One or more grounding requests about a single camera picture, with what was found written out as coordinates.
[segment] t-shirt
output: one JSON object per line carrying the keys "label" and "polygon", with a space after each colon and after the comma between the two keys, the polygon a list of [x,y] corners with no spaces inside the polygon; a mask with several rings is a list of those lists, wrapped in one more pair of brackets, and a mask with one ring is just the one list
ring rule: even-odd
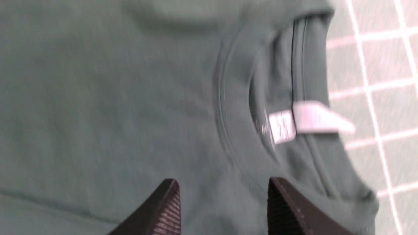
{"label": "t-shirt", "polygon": [[103,235],[173,178],[182,234],[265,235],[272,176],[374,234],[376,196],[338,133],[272,128],[296,101],[329,106],[332,14],[324,0],[1,2],[1,234]]}

